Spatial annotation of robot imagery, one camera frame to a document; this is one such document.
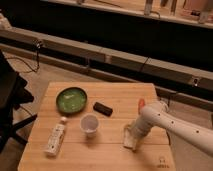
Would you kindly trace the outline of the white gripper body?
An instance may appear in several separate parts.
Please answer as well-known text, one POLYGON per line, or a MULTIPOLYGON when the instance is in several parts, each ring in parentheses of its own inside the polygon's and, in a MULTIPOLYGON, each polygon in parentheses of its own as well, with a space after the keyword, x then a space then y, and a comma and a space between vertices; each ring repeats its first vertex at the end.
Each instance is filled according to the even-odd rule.
POLYGON ((130 125, 130 133, 135 139, 140 139, 149 133, 149 126, 144 121, 133 121, 130 125))

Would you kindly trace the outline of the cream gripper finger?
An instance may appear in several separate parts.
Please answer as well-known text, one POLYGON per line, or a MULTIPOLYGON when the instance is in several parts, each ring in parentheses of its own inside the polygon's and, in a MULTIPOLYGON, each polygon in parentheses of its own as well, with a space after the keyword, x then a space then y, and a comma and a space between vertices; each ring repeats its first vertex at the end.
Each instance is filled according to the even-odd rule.
POLYGON ((130 138, 130 149, 132 151, 137 150, 138 144, 139 144, 139 140, 137 138, 134 138, 134 137, 130 138))

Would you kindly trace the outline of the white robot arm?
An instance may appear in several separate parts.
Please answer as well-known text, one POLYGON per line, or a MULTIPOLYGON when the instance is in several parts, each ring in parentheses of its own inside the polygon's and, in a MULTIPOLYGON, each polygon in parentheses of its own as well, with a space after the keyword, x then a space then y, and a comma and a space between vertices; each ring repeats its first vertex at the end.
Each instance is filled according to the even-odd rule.
POLYGON ((130 126, 130 135, 134 139, 142 139, 154 126, 172 132, 213 157, 213 130, 168 114, 168 105, 163 101, 149 103, 139 108, 139 116, 130 126))

